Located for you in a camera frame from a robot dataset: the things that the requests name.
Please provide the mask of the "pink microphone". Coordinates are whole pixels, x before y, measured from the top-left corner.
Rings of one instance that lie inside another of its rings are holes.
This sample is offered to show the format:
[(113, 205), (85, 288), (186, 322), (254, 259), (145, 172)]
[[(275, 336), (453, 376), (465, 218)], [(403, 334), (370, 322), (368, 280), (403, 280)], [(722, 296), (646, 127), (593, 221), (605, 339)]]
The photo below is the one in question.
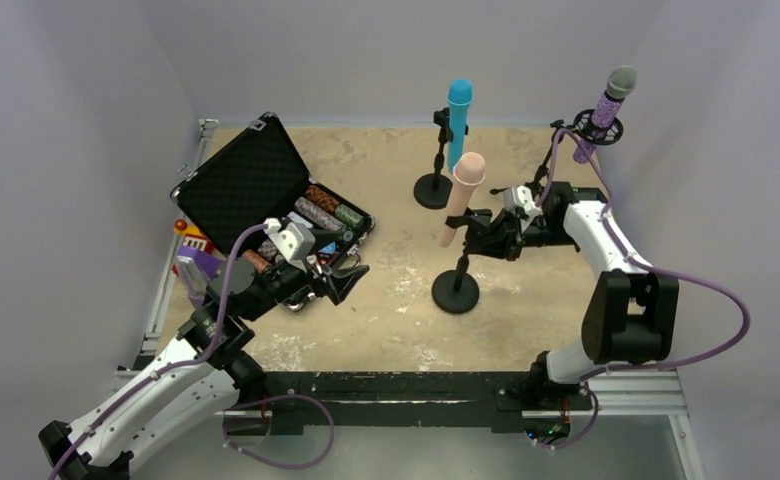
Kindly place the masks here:
[(449, 225), (450, 217), (462, 216), (473, 193), (485, 179), (486, 162), (482, 155), (467, 152), (461, 155), (452, 173), (452, 190), (445, 208), (445, 219), (438, 237), (438, 245), (447, 248), (456, 234), (456, 227)]

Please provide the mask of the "black round-base stand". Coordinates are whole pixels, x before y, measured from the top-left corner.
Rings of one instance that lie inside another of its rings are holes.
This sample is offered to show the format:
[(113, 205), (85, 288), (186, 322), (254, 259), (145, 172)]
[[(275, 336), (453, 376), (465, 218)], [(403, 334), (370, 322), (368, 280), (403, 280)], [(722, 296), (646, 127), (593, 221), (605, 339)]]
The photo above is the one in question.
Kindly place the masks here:
[(413, 196), (422, 207), (439, 210), (446, 207), (452, 190), (452, 181), (442, 173), (443, 168), (448, 165), (445, 155), (446, 146), (459, 147), (455, 157), (455, 160), (458, 160), (463, 152), (463, 141), (454, 140), (450, 107), (434, 111), (433, 123), (439, 127), (438, 151), (434, 156), (432, 172), (424, 174), (416, 181), (413, 187)]
[(490, 228), (493, 212), (489, 209), (467, 208), (462, 215), (448, 216), (444, 224), (454, 233), (465, 227), (463, 250), (456, 266), (439, 274), (431, 286), (435, 305), (450, 314), (464, 314), (478, 303), (480, 289), (477, 281), (468, 273), (469, 255), (481, 249), (483, 238)]

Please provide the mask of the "black tripod shock-mount stand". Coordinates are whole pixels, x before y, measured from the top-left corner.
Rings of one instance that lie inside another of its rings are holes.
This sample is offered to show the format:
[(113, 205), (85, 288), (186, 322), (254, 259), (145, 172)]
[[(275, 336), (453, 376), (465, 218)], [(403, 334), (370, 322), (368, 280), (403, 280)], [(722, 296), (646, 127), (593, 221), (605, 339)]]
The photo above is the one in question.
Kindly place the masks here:
[(591, 148), (616, 144), (623, 135), (624, 126), (616, 116), (606, 120), (607, 125), (601, 125), (595, 120), (595, 115), (596, 109), (586, 109), (580, 111), (571, 124), (566, 124), (564, 120), (550, 124), (553, 132), (544, 160), (537, 167), (533, 179), (522, 184), (531, 192), (536, 205), (543, 203), (554, 185), (558, 149), (565, 137), (571, 138), (575, 143), (574, 152), (579, 157), (577, 163), (583, 160), (589, 164), (597, 178), (603, 182), (598, 160)]

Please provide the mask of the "blue microphone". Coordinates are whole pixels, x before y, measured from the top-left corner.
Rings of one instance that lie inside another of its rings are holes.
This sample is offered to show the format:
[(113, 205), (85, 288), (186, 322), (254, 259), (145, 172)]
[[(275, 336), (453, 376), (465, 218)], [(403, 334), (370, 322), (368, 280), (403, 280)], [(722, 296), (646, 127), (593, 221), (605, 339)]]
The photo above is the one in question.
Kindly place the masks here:
[(449, 140), (447, 165), (450, 173), (454, 172), (464, 152), (467, 116), (473, 99), (473, 87), (468, 79), (456, 79), (449, 86), (447, 102), (449, 108), (448, 128), (451, 132), (451, 139)]

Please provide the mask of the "purple glitter microphone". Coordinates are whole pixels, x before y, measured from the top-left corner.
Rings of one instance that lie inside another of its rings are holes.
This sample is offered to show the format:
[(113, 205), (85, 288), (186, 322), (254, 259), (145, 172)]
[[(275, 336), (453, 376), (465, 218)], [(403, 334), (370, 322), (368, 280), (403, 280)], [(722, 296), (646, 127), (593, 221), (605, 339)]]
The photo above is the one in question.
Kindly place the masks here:
[(636, 85), (636, 69), (629, 65), (618, 67), (609, 75), (595, 108), (575, 117), (574, 132), (579, 137), (573, 153), (576, 163), (588, 163), (597, 147), (613, 145), (621, 139), (624, 127), (617, 114)]

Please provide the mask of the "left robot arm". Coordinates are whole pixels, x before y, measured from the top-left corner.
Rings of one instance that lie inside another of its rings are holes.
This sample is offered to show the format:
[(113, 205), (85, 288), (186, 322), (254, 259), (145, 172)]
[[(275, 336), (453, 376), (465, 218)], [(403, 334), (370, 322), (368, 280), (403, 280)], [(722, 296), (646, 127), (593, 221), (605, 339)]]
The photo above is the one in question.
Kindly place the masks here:
[(369, 271), (278, 263), (259, 273), (227, 260), (201, 306), (166, 347), (101, 405), (38, 434), (52, 479), (127, 479), (156, 451), (203, 418), (238, 403), (263, 402), (267, 375), (244, 348), (247, 326), (305, 288), (340, 304)]

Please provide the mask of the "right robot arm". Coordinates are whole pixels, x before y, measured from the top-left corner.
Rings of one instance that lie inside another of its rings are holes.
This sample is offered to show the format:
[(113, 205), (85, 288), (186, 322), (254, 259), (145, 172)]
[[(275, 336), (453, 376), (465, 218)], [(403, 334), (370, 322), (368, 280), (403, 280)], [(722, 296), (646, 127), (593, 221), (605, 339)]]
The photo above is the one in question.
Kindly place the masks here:
[(601, 189), (557, 182), (538, 203), (531, 188), (513, 186), (504, 189), (503, 204), (502, 219), (518, 229), (511, 248), (572, 246), (596, 278), (579, 337), (534, 364), (546, 382), (576, 385), (596, 370), (668, 357), (679, 282), (649, 271), (622, 238)]

